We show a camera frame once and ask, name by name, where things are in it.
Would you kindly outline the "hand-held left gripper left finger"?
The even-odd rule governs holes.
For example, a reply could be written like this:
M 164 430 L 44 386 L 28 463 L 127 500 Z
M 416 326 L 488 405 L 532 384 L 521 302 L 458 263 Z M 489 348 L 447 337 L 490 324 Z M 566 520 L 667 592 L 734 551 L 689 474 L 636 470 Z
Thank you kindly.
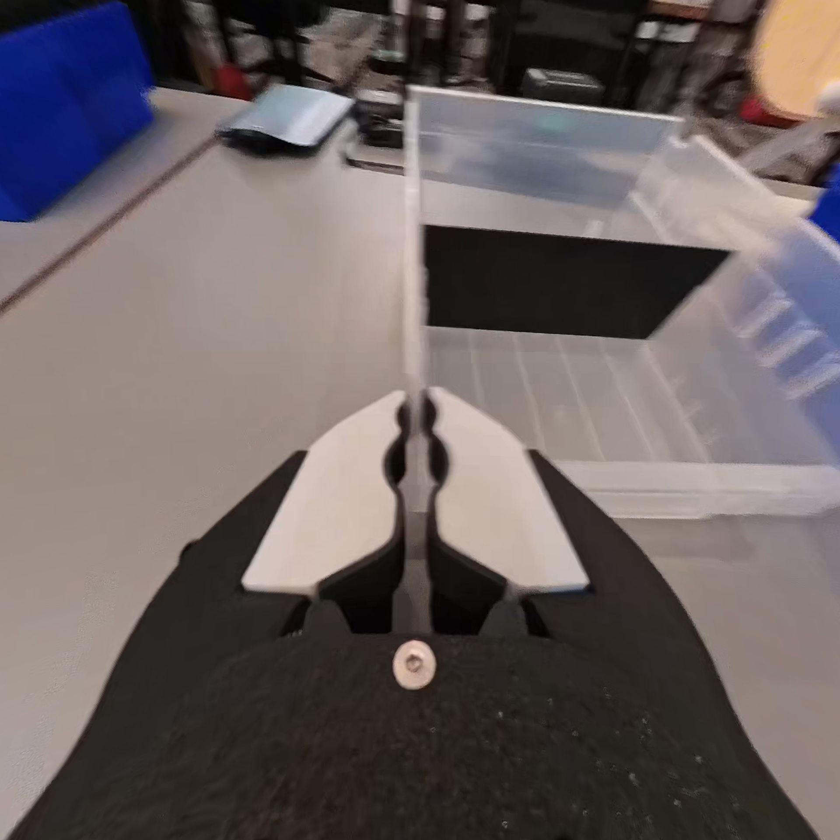
M 304 595 L 383 550 L 402 523 L 408 419 L 394 390 L 306 451 L 245 571 L 247 592 Z

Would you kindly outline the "wooden book stand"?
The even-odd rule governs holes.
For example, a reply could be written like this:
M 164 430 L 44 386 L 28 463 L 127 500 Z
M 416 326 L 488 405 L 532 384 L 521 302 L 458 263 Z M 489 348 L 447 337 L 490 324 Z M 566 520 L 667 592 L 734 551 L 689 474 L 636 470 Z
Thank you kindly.
M 785 128 L 741 155 L 744 169 L 766 173 L 827 139 L 838 147 L 838 1 L 766 3 L 748 67 L 763 115 Z

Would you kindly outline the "black divider panel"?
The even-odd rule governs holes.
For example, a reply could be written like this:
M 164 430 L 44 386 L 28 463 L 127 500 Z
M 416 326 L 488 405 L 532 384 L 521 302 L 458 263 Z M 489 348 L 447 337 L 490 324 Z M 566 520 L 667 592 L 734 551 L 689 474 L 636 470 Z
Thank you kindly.
M 721 248 L 427 225 L 428 324 L 647 340 L 730 256 Z

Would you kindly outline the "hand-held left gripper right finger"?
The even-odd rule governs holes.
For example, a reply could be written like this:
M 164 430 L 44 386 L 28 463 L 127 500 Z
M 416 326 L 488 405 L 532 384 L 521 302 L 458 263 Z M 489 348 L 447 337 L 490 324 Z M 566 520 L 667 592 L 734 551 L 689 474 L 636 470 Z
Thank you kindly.
M 501 576 L 519 594 L 582 592 L 590 584 L 525 444 L 443 387 L 426 392 L 429 444 L 442 454 L 434 515 L 444 546 Z

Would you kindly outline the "clear plastic bin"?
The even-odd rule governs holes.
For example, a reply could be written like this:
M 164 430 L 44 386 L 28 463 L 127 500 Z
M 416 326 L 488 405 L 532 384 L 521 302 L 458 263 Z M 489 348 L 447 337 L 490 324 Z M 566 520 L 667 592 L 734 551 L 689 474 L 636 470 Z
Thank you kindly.
M 509 428 L 615 518 L 838 508 L 838 243 L 677 119 L 415 88 L 407 389 Z M 649 339 L 436 328 L 424 228 L 731 251 Z

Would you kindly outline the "grey flat pouch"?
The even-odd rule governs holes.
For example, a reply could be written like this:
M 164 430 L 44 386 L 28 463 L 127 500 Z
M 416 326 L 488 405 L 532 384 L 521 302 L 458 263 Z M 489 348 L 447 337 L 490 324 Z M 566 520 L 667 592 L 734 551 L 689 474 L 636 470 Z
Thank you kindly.
M 351 115 L 354 100 L 336 92 L 275 83 L 215 131 L 220 143 L 256 158 L 308 156 Z

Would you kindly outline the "dark storage box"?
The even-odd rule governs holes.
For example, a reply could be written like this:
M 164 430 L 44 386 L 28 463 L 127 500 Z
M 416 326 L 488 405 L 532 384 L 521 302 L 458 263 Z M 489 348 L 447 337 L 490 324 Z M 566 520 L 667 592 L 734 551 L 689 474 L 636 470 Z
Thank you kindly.
M 585 73 L 531 67 L 523 75 L 520 91 L 526 99 L 597 106 L 604 86 Z

